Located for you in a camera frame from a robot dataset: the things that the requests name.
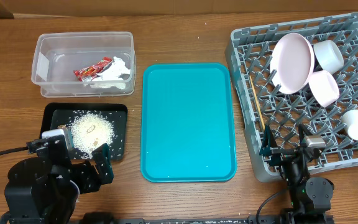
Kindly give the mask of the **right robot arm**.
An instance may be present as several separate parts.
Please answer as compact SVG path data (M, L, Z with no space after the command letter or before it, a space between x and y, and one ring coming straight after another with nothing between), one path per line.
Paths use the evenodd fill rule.
M264 140L259 152L270 157L268 164L279 168L280 177L287 187L269 198L258 208L255 221L260 223L260 212L266 203L285 192L290 194L291 207L284 208L274 217L274 223L333 223L326 212L331 209L334 184L324 177L312 177L308 163L319 158L326 142L313 135L304 124L298 126L300 143L293 149L279 149L269 125L265 125Z

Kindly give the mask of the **grey bowl with rice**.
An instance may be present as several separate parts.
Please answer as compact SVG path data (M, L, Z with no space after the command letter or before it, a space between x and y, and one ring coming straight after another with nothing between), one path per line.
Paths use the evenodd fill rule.
M314 72L325 70L335 74L344 66L344 59L339 47L332 40L324 40L313 45Z

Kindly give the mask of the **wooden chopstick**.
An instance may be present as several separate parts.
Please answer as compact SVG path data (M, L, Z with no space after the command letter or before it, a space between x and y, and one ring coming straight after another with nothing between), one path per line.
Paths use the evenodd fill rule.
M257 109L257 112L258 112L258 115L259 115L259 120L260 120L260 123L261 123L261 128L263 129L263 131L265 130L265 123L263 121L263 117L262 117L262 112L260 110L260 103L259 103L259 100L257 98L257 94L255 92L255 87L254 87L254 83L253 83L253 80L252 80L252 77L251 75L249 75L249 80L250 80L250 85L251 85L251 89L252 89L252 92L253 92L253 95L254 95L254 101L255 101L255 107Z

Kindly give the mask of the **red snack wrapper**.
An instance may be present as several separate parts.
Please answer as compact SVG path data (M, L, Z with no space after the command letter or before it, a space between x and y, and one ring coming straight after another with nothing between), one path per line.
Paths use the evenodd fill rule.
M98 77L98 74L101 73L108 65L112 63L113 59L104 57L98 63L82 68L79 70L74 70L73 73L81 82L89 82Z

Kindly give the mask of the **white round plate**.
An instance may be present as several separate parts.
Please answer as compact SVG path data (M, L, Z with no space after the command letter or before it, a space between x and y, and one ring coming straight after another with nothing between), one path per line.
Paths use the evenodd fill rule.
M279 91L293 94L307 83L314 67L314 52L308 40L297 33L284 35L275 45L270 61L270 71L274 86Z

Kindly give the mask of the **pink bowl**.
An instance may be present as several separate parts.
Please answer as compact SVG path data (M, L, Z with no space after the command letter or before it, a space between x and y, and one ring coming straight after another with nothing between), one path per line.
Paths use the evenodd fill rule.
M322 107L329 106L339 98L339 87L334 77L325 70L312 73L308 84L314 98Z

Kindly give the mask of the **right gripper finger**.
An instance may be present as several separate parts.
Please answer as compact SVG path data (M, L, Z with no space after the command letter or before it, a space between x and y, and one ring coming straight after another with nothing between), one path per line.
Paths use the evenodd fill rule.
M313 135L313 133L302 123L298 125L298 134L300 139L303 139L305 136Z
M261 145L261 150L269 150L270 148L277 148L276 140L269 125L265 125L264 138Z

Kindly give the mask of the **pile of white rice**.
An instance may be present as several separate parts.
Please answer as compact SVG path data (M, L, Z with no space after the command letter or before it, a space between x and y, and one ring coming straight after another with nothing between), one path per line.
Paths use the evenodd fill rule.
M104 143L112 144L116 137L114 123L101 114L83 114L75 118L68 127L73 137L74 147L79 150L76 155L84 159L91 159L91 153L95 149Z

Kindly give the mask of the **grey dishwasher rack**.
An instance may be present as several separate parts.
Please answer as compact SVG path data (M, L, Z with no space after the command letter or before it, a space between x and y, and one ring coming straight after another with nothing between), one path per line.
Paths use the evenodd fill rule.
M275 72L269 69L273 48L281 37L298 33L310 43L332 40L344 57L344 66L334 74L339 99L322 107L308 87L286 95L274 86ZM242 108L244 135L255 177L261 182L278 180L277 167L259 155L264 138L251 89L251 75L265 125L269 125L280 149L299 143L298 125L304 124L326 141L321 156L309 164L312 174L358 166L358 141L351 139L342 123L342 115L358 110L358 12L245 27L231 32L226 48L231 80Z

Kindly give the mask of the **black tray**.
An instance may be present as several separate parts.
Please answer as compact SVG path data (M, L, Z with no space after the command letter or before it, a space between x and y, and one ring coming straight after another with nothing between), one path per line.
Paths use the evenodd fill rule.
M124 147L126 138L127 107L123 104L108 103L50 103L44 109L40 132L49 131L57 128L68 128L68 125L75 118L87 114L101 114L108 118L108 121L114 123L114 132L116 137L109 146L110 160L120 161L124 158ZM75 149L70 153L71 159L84 159L76 153Z

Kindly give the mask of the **teal serving tray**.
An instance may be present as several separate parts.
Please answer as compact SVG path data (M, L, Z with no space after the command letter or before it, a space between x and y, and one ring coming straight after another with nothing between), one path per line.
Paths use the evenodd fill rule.
M150 182L224 182L237 170L231 79L220 63L143 74L140 170Z

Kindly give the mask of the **white paper cup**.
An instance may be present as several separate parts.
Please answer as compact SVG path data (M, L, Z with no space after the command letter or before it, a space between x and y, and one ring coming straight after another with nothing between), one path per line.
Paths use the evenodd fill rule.
M342 123L345 124L347 135L358 141L358 110L349 110L341 117Z

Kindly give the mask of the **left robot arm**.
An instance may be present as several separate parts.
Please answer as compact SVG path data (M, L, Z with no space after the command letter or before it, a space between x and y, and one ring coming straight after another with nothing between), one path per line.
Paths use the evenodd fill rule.
M9 170L4 190L9 210L0 223L68 223L79 195L97 192L114 178L106 143L92 151L94 165L71 162L73 140L67 128L43 132L27 149L36 157Z

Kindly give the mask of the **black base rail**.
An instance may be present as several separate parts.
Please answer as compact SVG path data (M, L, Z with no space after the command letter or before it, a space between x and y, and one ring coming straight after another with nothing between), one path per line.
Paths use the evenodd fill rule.
M143 218L115 218L117 224L284 224L285 220L276 215L261 215L256 218L250 215L246 218L193 218L193 219L164 219L145 220Z

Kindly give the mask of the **clear plastic bin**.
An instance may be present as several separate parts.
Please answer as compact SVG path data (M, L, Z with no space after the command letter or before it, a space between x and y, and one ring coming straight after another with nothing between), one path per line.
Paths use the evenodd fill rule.
M74 70L98 63L104 57L119 57L131 70L124 76L126 88L91 88L81 82ZM135 89L135 50L130 32L66 32L42 34L34 52L31 80L46 98L100 97L130 95Z

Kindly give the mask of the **white napkin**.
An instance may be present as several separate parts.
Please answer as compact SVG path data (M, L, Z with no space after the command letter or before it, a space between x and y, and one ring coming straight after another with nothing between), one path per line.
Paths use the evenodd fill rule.
M91 88L111 88L116 87L120 90L126 88L123 82L124 76L129 75L131 70L126 67L125 61L119 57L113 57L112 62L97 74L94 82L117 81L117 83L94 83Z

